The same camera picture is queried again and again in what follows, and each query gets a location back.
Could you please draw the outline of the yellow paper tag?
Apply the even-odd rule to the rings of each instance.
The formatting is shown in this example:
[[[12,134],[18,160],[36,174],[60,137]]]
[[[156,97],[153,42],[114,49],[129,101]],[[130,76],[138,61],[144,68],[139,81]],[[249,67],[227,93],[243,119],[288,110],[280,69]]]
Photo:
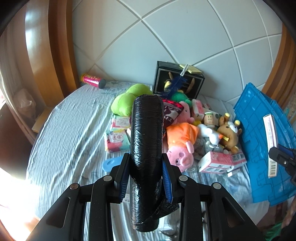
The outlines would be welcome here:
[[[192,65],[188,65],[188,64],[180,64],[179,65],[181,68],[185,69],[187,72],[189,72],[190,74],[201,74],[202,71],[199,70],[198,68],[196,68],[195,66]]]

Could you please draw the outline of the blue plastic crate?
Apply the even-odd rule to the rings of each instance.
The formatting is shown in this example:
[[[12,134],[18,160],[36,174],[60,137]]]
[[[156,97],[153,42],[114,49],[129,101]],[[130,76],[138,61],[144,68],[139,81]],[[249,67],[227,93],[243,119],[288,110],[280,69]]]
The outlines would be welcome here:
[[[241,122],[239,142],[247,159],[253,202],[269,201],[274,206],[294,196],[295,185],[290,182],[290,175],[283,166],[278,167],[276,177],[268,177],[268,149],[263,117],[272,114],[279,144],[295,148],[295,132],[281,107],[252,83],[248,83],[234,106],[234,113]]]

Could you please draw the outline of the brown bear plush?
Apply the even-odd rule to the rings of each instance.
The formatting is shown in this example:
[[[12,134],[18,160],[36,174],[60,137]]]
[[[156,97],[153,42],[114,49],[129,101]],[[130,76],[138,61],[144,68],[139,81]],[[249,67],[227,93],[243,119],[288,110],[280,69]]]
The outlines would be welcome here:
[[[224,116],[219,118],[219,128],[217,132],[223,137],[220,140],[220,144],[225,150],[230,151],[232,154],[237,154],[239,152],[238,142],[239,135],[242,133],[240,127],[240,121],[235,120],[232,122],[230,120],[230,114],[225,113]]]

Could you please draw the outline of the pink barcode packet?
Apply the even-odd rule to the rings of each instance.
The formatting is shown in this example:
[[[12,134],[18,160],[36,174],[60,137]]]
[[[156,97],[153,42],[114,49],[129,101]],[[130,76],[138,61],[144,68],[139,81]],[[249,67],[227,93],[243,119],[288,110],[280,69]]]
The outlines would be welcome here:
[[[232,158],[233,166],[244,165],[247,162],[246,157],[242,151],[240,151],[236,154],[232,154],[231,158]]]

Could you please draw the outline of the striped bed sheet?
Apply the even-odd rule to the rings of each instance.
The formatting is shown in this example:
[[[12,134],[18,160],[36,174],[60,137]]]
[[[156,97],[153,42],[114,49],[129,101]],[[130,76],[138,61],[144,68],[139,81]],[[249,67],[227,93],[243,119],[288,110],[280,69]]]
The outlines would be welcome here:
[[[106,152],[103,135],[111,126],[113,100],[132,85],[117,81],[107,82],[104,89],[86,85],[52,110],[36,138],[27,168],[26,180],[39,188],[39,201],[34,201],[37,217],[42,218],[70,184],[94,183],[106,175],[102,169],[105,160],[126,152]],[[206,185],[221,183],[255,224],[268,211],[268,201],[253,203],[246,166],[228,177],[227,174],[199,173],[195,161],[184,174]],[[127,201],[111,205],[114,240],[178,240],[180,209],[161,218],[153,232],[138,232],[132,228],[128,189]]]

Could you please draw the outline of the white grey plush toy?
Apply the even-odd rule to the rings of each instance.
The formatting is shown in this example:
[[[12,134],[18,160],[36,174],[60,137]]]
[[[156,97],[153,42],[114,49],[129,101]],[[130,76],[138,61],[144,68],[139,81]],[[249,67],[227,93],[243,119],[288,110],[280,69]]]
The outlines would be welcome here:
[[[222,134],[216,132],[204,124],[199,124],[197,128],[199,129],[199,137],[203,138],[204,140],[203,147],[205,152],[223,152],[223,147],[221,144],[219,144],[223,137]]]

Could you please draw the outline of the dark green plush toy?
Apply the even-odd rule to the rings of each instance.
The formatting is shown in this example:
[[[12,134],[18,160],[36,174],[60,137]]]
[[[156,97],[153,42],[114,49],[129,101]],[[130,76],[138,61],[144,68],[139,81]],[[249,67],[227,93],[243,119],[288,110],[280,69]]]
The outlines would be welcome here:
[[[191,100],[184,93],[178,91],[171,96],[171,100],[175,102],[183,101],[188,105],[191,104]]]

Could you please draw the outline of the small white green bottle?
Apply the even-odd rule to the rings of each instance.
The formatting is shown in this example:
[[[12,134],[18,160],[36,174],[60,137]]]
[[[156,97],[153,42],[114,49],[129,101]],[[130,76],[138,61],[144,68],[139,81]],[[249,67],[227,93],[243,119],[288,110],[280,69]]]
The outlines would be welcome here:
[[[211,112],[206,112],[204,114],[203,122],[206,127],[214,129],[215,128],[214,114]]]

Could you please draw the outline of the pink white pad pack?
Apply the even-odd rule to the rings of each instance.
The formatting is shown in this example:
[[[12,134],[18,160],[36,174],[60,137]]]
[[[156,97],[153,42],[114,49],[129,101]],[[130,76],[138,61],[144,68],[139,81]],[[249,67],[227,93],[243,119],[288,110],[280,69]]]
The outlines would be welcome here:
[[[130,128],[130,117],[113,115],[111,118],[111,130]]]

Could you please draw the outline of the blue feather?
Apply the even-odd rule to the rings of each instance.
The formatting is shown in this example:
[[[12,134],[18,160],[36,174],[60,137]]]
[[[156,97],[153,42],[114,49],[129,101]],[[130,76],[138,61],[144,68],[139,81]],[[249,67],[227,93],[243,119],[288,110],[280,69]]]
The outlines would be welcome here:
[[[169,81],[169,85],[164,87],[163,92],[159,95],[161,98],[170,99],[185,83],[187,79],[178,75]]]

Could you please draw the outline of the black garbage bag roll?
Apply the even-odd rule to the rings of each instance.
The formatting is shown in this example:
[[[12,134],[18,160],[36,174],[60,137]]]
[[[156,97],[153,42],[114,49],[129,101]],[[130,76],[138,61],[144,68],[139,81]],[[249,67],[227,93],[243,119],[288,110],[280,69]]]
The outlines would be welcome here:
[[[138,232],[152,232],[159,219],[179,208],[166,199],[162,183],[164,105],[156,95],[137,97],[132,108],[130,215]]]

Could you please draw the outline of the black gift box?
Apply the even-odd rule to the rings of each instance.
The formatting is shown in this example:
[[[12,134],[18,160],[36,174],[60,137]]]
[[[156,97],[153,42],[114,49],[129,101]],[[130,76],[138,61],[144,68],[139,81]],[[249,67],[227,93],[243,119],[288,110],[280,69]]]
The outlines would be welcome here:
[[[161,94],[174,78],[180,77],[182,71],[183,68],[178,64],[157,61],[153,93]],[[196,98],[204,83],[204,75],[202,73],[190,73],[187,70],[183,77],[186,82],[178,90],[183,92],[189,99]]]

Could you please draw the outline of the pink cylinder can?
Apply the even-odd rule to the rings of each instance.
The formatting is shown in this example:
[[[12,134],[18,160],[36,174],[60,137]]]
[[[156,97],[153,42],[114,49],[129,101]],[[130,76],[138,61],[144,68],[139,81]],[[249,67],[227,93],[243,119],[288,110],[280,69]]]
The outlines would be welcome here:
[[[85,84],[89,84],[93,87],[103,89],[106,86],[106,80],[89,74],[83,74],[80,77],[80,81]]]

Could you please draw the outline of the pink tissue pack rear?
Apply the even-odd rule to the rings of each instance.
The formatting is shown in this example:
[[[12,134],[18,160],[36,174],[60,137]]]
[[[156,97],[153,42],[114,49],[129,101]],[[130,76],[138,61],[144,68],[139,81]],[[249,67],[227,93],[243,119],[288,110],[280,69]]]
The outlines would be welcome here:
[[[200,100],[192,99],[192,109],[191,109],[192,117],[196,121],[202,121],[204,118],[204,110]]]

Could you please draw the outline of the slim pink white box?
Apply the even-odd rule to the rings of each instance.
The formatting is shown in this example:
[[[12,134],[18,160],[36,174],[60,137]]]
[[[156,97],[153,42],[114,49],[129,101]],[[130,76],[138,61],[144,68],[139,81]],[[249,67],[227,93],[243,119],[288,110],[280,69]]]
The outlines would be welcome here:
[[[276,177],[278,173],[278,163],[269,157],[270,149],[272,147],[278,147],[278,136],[276,133],[274,116],[272,114],[264,116],[263,123],[267,141],[268,178],[273,178]]]

